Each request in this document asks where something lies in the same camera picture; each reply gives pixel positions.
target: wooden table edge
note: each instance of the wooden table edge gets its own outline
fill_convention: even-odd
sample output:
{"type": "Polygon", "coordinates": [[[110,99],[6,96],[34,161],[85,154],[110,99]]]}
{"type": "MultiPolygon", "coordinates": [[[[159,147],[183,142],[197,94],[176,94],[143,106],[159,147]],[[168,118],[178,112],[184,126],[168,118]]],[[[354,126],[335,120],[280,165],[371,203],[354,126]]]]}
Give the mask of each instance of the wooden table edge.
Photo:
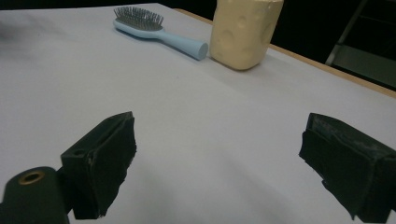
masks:
{"type": "MultiPolygon", "coordinates": [[[[178,12],[181,12],[181,13],[183,13],[185,15],[191,16],[191,17],[195,18],[198,21],[202,21],[202,22],[205,22],[205,23],[208,23],[208,24],[212,24],[211,20],[209,20],[207,18],[204,18],[204,17],[201,17],[201,16],[198,16],[198,15],[195,15],[195,14],[193,14],[193,13],[191,13],[189,11],[186,11],[184,9],[175,8],[175,10],[178,11],[178,12]]],[[[330,66],[328,66],[326,64],[318,63],[316,61],[313,61],[311,59],[305,58],[304,56],[301,56],[301,55],[296,54],[294,52],[291,52],[289,50],[282,49],[281,47],[278,47],[278,46],[275,46],[275,45],[271,44],[270,48],[274,49],[276,51],[279,51],[281,53],[284,53],[286,55],[289,55],[290,57],[295,58],[295,59],[297,59],[297,60],[299,60],[301,62],[308,63],[308,64],[310,64],[312,66],[315,66],[316,68],[319,68],[319,69],[321,69],[323,71],[331,73],[331,74],[333,74],[335,76],[338,76],[338,77],[344,78],[346,80],[352,81],[354,83],[357,83],[357,84],[359,84],[359,85],[361,85],[363,87],[366,87],[366,88],[368,88],[370,90],[378,91],[378,92],[381,92],[381,93],[383,93],[383,94],[385,94],[387,96],[396,98],[396,91],[392,91],[392,90],[387,89],[385,87],[381,87],[379,85],[376,85],[376,84],[374,84],[372,82],[369,82],[367,80],[361,79],[359,77],[354,77],[354,76],[352,76],[352,75],[350,75],[348,73],[342,72],[342,71],[340,71],[338,69],[335,69],[333,67],[330,67],[330,66]]]]}

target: hairbrush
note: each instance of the hairbrush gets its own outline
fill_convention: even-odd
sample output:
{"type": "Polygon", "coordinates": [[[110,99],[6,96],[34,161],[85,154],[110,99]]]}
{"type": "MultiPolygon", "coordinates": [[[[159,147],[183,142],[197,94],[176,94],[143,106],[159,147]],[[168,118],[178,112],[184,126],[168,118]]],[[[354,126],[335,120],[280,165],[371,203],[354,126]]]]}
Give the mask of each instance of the hairbrush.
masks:
{"type": "Polygon", "coordinates": [[[114,26],[130,35],[154,38],[163,41],[196,60],[206,57],[208,45],[205,42],[166,33],[162,27],[163,16],[139,7],[117,7],[114,26]]]}

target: screw hole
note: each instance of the screw hole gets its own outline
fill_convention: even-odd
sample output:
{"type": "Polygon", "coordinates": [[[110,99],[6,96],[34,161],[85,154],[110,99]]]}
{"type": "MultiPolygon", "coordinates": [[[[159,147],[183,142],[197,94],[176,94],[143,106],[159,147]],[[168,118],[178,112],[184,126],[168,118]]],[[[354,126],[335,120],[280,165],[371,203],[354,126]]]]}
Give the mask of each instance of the screw hole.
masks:
{"type": "Polygon", "coordinates": [[[44,175],[45,174],[42,171],[33,171],[26,175],[23,175],[20,178],[19,183],[20,183],[20,185],[30,185],[30,184],[33,184],[33,183],[39,181],[40,179],[42,179],[44,177],[44,175]]]}

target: white tabletop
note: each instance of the white tabletop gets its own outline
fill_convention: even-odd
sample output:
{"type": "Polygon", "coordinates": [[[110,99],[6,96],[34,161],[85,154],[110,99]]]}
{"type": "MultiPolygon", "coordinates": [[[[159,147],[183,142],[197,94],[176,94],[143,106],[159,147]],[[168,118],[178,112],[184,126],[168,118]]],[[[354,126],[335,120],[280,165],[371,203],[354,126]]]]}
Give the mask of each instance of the white tabletop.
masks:
{"type": "MultiPolygon", "coordinates": [[[[209,42],[209,24],[141,7],[209,42]]],[[[315,112],[396,148],[394,98],[273,49],[242,73],[197,62],[116,31],[113,8],[0,11],[0,192],[29,168],[58,169],[96,124],[132,110],[137,153],[118,198],[71,223],[361,223],[298,156],[302,132],[315,112]]]]}

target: bristle pad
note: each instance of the bristle pad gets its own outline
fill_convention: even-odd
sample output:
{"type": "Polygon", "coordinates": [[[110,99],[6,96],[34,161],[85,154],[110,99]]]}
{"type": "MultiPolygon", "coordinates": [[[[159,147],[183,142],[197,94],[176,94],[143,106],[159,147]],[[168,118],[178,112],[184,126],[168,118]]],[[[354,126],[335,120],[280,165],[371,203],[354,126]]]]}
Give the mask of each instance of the bristle pad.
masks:
{"type": "Polygon", "coordinates": [[[117,7],[114,9],[117,20],[139,30],[161,30],[163,16],[139,7],[117,7]]]}

